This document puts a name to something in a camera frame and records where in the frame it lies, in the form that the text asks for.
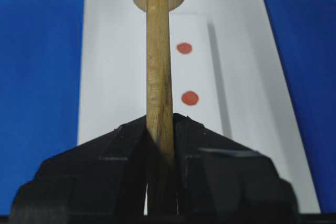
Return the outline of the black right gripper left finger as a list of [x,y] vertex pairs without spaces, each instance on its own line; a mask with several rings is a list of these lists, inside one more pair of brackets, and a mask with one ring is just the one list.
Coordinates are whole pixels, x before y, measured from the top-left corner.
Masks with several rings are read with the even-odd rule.
[[10,223],[114,223],[141,216],[146,118],[46,159],[22,185]]

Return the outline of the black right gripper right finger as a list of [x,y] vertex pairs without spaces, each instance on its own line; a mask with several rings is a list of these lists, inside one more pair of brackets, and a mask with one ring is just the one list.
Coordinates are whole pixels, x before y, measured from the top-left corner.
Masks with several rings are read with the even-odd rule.
[[190,223],[298,223],[291,183],[272,160],[174,114],[179,213]]

